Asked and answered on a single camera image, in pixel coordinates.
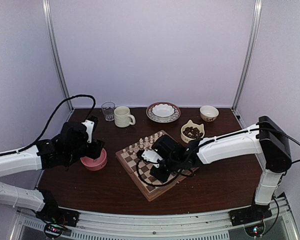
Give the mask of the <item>white queen chess piece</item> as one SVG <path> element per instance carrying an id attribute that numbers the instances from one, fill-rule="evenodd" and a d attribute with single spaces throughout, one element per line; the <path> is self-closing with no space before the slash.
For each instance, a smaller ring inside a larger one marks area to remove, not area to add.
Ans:
<path id="1" fill-rule="evenodd" d="M 144 138 L 144 145 L 145 145 L 146 147 L 149 146 L 149 138 L 148 138 L 147 136 Z"/>

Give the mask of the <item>white king chess piece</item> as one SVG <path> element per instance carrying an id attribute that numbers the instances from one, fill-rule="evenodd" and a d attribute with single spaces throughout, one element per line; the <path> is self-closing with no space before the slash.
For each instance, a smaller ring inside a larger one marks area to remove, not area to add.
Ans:
<path id="1" fill-rule="evenodd" d="M 142 138 L 139 139 L 139 146 L 140 146 L 140 148 L 144 147 L 144 141 Z"/>

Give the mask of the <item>white bishop chess piece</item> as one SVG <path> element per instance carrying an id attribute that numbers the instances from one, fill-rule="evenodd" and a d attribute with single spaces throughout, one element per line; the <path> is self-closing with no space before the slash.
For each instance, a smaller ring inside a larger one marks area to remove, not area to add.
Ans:
<path id="1" fill-rule="evenodd" d="M 138 148 L 138 144 L 137 144 L 137 143 L 135 143 L 135 144 L 134 144 L 134 151 L 135 151 L 135 152 L 138 152 L 138 150 L 139 150 L 139 148 Z"/>

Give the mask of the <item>wooden chess board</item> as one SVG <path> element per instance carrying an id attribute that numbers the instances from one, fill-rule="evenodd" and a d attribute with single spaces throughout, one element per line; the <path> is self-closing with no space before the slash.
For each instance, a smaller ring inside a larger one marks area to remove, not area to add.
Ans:
<path id="1" fill-rule="evenodd" d="M 171 182 L 161 183 L 155 177 L 151 176 L 150 171 L 154 165 L 139 159 L 137 157 L 137 152 L 134 150 L 133 153 L 130 153 L 129 146 L 123 148 L 126 149 L 126 155 L 123 154 L 123 149 L 115 153 L 116 158 L 120 161 L 121 165 L 125 168 L 142 194 L 150 202 L 186 177 L 192 177 L 194 171 L 199 168 L 199 165 L 195 163 L 194 159 L 187 158 L 183 146 L 176 142 L 168 133 L 164 130 L 156 133 L 158 133 L 157 140 L 155 140 L 155 133 L 150 135 L 154 138 L 153 144 L 150 143 L 150 136 L 148 136 L 148 147 L 145 146 L 145 137 L 143 138 L 143 148 L 140 148 L 139 141 L 136 142 L 138 144 L 138 151 L 144 149 L 156 151 L 163 158 L 160 165 L 167 165 L 172 168 L 172 173 L 169 176 L 169 180 L 173 178 L 173 181 Z M 126 161 L 128 156 L 131 158 L 131 161 L 129 162 Z"/>

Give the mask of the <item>dark chess pieces pile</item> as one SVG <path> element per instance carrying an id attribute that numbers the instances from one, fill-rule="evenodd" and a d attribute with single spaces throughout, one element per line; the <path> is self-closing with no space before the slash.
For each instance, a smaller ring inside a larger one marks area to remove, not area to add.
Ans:
<path id="1" fill-rule="evenodd" d="M 190 139 L 200 139 L 203 137 L 204 133 L 201 132 L 197 127 L 188 126 L 186 127 L 182 133 Z"/>

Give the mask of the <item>pink cat-ear bowl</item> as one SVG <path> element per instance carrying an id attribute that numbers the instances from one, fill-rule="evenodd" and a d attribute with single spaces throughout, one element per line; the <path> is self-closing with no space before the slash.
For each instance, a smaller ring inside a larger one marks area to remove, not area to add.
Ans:
<path id="1" fill-rule="evenodd" d="M 89 171 L 99 171 L 108 163 L 107 151 L 103 148 L 100 156 L 96 159 L 89 158 L 87 156 L 80 159 L 84 167 Z"/>

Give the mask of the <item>clear drinking glass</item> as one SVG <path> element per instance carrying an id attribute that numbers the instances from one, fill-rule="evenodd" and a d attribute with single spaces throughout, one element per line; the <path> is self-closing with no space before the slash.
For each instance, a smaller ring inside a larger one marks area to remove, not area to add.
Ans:
<path id="1" fill-rule="evenodd" d="M 101 110 L 103 112 L 104 118 L 106 121 L 111 122 L 114 120 L 114 111 L 115 111 L 115 103 L 108 101 L 101 105 Z"/>

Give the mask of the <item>white scalloped bowl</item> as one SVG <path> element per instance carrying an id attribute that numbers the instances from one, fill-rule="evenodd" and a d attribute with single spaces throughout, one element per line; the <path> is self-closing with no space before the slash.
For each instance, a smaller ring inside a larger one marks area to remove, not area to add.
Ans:
<path id="1" fill-rule="evenodd" d="M 175 108 L 172 105 L 160 103 L 153 106 L 151 111 L 157 117 L 166 118 L 175 113 Z"/>

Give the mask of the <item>patterned ceramic plate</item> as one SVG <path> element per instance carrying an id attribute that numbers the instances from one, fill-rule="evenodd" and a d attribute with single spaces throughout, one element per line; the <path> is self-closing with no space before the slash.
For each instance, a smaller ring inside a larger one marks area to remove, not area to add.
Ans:
<path id="1" fill-rule="evenodd" d="M 158 116 L 154 115 L 152 113 L 152 107 L 154 107 L 155 105 L 158 105 L 158 104 L 169 104 L 169 105 L 173 106 L 174 107 L 174 114 L 171 115 L 171 116 L 168 116 L 168 117 L 158 117 Z M 173 103 L 156 102 L 156 103 L 151 104 L 146 109 L 146 115 L 150 120 L 152 120 L 156 123 L 165 124 L 165 123 L 172 123 L 172 122 L 176 121 L 181 116 L 181 110 L 176 105 L 174 105 Z"/>

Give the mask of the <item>small white floral bowl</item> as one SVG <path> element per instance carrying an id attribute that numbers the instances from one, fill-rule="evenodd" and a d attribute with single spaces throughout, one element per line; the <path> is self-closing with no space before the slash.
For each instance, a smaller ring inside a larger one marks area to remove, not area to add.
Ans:
<path id="1" fill-rule="evenodd" d="M 204 105 L 200 109 L 200 117 L 205 122 L 213 122 L 219 116 L 219 110 L 210 105 Z"/>

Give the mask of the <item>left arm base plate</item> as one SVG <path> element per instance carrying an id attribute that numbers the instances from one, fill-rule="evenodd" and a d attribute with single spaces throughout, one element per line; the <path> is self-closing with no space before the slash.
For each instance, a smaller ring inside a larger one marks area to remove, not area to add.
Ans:
<path id="1" fill-rule="evenodd" d="M 48 223 L 61 225 L 62 227 L 76 227 L 80 213 L 75 210 L 60 208 L 58 206 L 45 206 L 37 211 L 37 218 Z"/>

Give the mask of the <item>right aluminium frame post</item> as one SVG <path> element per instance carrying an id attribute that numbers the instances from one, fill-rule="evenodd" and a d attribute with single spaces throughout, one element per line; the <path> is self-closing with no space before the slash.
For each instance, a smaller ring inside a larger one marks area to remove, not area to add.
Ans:
<path id="1" fill-rule="evenodd" d="M 246 54 L 245 58 L 243 61 L 243 67 L 239 79 L 239 84 L 236 90 L 236 94 L 234 97 L 234 101 L 232 104 L 231 109 L 234 112 L 238 111 L 240 99 L 242 96 L 242 93 L 244 91 L 244 86 L 248 77 L 250 65 L 252 62 L 253 58 L 253 53 L 254 49 L 256 46 L 257 42 L 257 37 L 259 33 L 259 28 L 260 28 L 260 21 L 261 21 L 261 16 L 262 16 L 262 5 L 263 1 L 262 0 L 255 0 L 254 1 L 254 9 L 253 9 L 253 15 L 252 15 L 252 21 L 251 21 L 251 27 L 250 27 L 250 34 L 249 34 L 249 39 L 248 39 L 248 44 L 247 44 L 247 49 L 246 49 Z"/>

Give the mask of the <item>aluminium frame post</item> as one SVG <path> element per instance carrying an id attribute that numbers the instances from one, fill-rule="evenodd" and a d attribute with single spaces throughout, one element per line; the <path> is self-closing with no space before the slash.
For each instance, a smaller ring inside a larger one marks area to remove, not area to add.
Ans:
<path id="1" fill-rule="evenodd" d="M 54 25 L 53 25 L 53 17 L 52 17 L 52 12 L 51 12 L 51 4 L 49 0 L 43 0 L 42 1 L 42 7 L 43 7 L 43 14 L 47 26 L 47 32 L 49 36 L 49 41 L 50 41 L 50 46 L 51 46 L 51 51 L 52 51 L 52 57 L 54 61 L 54 66 L 57 74 L 58 81 L 60 83 L 61 91 L 63 94 L 63 97 L 65 99 L 70 97 L 67 84 L 65 81 L 63 69 L 62 69 L 62 64 L 60 60 L 60 55 L 58 51 L 58 46 L 57 46 L 57 40 L 56 40 L 56 35 L 54 31 Z"/>
<path id="2" fill-rule="evenodd" d="M 242 93 L 244 91 L 244 86 L 248 77 L 250 65 L 252 62 L 253 58 L 253 53 L 254 49 L 256 46 L 257 42 L 257 37 L 259 33 L 259 28 L 260 28 L 260 21 L 261 21 L 261 16 L 262 16 L 262 5 L 263 1 L 262 0 L 255 0 L 254 1 L 254 9 L 253 9 L 253 15 L 252 15 L 252 21 L 251 21 L 251 27 L 250 27 L 250 34 L 249 34 L 249 39 L 248 39 L 248 44 L 247 44 L 247 49 L 246 49 L 246 54 L 245 58 L 243 61 L 243 67 L 239 79 L 239 84 L 236 90 L 236 94 L 234 97 L 234 101 L 232 104 L 231 109 L 234 112 L 238 111 L 240 99 L 242 96 Z"/>

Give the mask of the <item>aluminium front rail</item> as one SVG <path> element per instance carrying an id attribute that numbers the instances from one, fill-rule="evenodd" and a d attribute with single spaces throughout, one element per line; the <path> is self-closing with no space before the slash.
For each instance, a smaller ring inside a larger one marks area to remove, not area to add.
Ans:
<path id="1" fill-rule="evenodd" d="M 230 210 L 172 215 L 124 215 L 77 210 L 76 227 L 67 227 L 56 240 L 300 240 L 285 196 L 278 197 L 278 218 L 262 237 L 251 237 L 248 227 L 234 226 Z M 45 224 L 28 210 L 18 210 L 8 240 L 49 240 Z"/>

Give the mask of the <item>left aluminium frame post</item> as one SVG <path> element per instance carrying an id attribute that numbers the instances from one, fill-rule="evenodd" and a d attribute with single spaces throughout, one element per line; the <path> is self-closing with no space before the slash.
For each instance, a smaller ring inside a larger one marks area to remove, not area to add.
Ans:
<path id="1" fill-rule="evenodd" d="M 49 0 L 43 0 L 42 1 L 42 7 L 43 7 L 43 14 L 47 26 L 47 32 L 49 36 L 49 41 L 50 41 L 50 46 L 51 46 L 51 51 L 52 51 L 52 57 L 54 61 L 54 66 L 57 74 L 58 81 L 60 83 L 61 91 L 63 94 L 63 97 L 65 99 L 70 97 L 67 84 L 65 81 L 63 69 L 62 69 L 62 64 L 60 60 L 60 55 L 58 51 L 58 46 L 57 46 L 57 40 L 56 40 L 56 35 L 54 31 L 54 25 L 53 25 L 53 17 L 52 17 L 52 12 L 51 12 L 51 4 Z"/>

